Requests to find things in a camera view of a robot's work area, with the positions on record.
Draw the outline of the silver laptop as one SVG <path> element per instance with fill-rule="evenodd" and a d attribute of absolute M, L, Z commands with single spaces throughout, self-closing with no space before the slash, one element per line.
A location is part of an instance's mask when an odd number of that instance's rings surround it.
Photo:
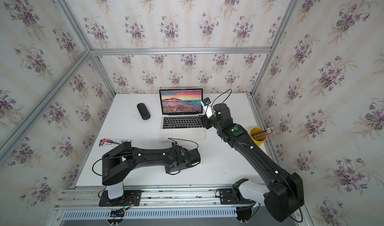
<path fill-rule="evenodd" d="M 160 89 L 162 123 L 160 141 L 182 139 L 199 141 L 206 139 L 199 116 L 203 114 L 202 88 Z"/>

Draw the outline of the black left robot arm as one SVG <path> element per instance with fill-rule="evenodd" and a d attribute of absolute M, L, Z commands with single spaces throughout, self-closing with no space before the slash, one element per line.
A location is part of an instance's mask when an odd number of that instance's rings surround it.
<path fill-rule="evenodd" d="M 141 149 L 124 142 L 107 152 L 101 159 L 102 185 L 106 187 L 109 200 L 120 199 L 124 194 L 123 181 L 136 168 L 164 166 L 166 174 L 177 175 L 201 163 L 197 148 L 188 150 L 173 140 L 165 149 Z"/>

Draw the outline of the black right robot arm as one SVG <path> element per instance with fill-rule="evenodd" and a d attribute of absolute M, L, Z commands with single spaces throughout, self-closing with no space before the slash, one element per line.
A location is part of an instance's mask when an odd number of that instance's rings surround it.
<path fill-rule="evenodd" d="M 258 172 L 266 188 L 249 180 L 239 181 L 235 191 L 245 200 L 265 205 L 271 216 L 283 222 L 304 204 L 303 180 L 297 173 L 288 173 L 277 165 L 253 141 L 247 130 L 235 124 L 228 106 L 224 103 L 214 105 L 209 98 L 201 101 L 205 114 L 200 120 L 205 129 L 215 128 L 218 136 L 239 152 Z"/>

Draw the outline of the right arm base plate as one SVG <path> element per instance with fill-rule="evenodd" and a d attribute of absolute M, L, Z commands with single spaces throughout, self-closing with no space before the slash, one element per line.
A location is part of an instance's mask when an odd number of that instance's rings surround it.
<path fill-rule="evenodd" d="M 219 199 L 221 205 L 251 205 L 255 201 L 246 200 L 233 189 L 217 189 L 215 197 Z"/>

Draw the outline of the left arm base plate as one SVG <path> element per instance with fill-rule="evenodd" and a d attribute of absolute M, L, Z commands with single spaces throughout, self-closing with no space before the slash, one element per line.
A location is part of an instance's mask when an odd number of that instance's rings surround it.
<path fill-rule="evenodd" d="M 100 197 L 99 207 L 127 207 L 127 206 L 138 206 L 140 203 L 142 191 L 132 190 L 124 191 L 121 197 L 116 199 L 109 199 L 108 192 L 104 190 Z"/>

